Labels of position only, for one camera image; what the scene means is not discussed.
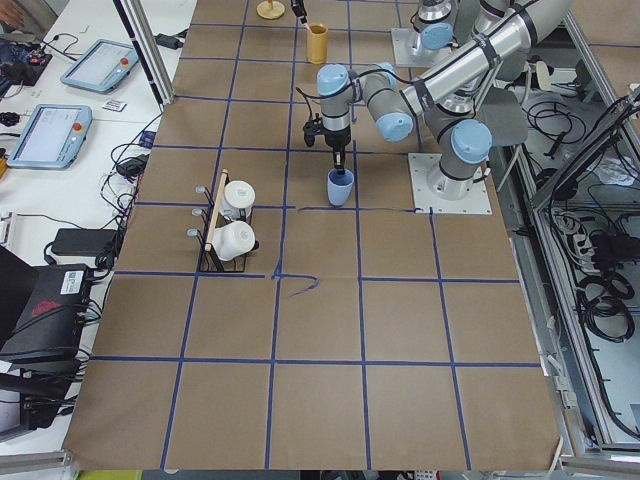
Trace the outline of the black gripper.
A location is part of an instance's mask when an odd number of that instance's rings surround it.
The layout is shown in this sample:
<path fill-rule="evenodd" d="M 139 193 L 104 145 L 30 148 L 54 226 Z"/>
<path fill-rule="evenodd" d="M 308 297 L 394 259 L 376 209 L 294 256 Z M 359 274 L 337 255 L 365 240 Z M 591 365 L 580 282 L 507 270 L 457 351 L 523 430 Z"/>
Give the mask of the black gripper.
<path fill-rule="evenodd" d="M 322 127 L 321 134 L 324 136 L 325 143 L 332 149 L 333 175 L 345 175 L 346 147 L 351 143 L 351 128 L 345 127 L 334 131 Z"/>
<path fill-rule="evenodd" d="M 303 0 L 291 0 L 290 6 L 297 19 L 306 18 L 306 8 Z"/>

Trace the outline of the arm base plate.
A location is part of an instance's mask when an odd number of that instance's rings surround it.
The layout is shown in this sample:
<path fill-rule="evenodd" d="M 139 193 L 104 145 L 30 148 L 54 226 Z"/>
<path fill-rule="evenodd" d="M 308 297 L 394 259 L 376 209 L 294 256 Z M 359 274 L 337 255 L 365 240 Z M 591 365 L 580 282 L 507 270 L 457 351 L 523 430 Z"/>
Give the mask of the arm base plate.
<path fill-rule="evenodd" d="M 453 180 L 440 170 L 440 154 L 410 153 L 409 172 L 414 210 L 424 214 L 491 215 L 484 172 Z"/>
<path fill-rule="evenodd" d="M 413 28 L 391 30 L 395 64 L 402 67 L 432 67 L 451 53 L 450 35 Z"/>

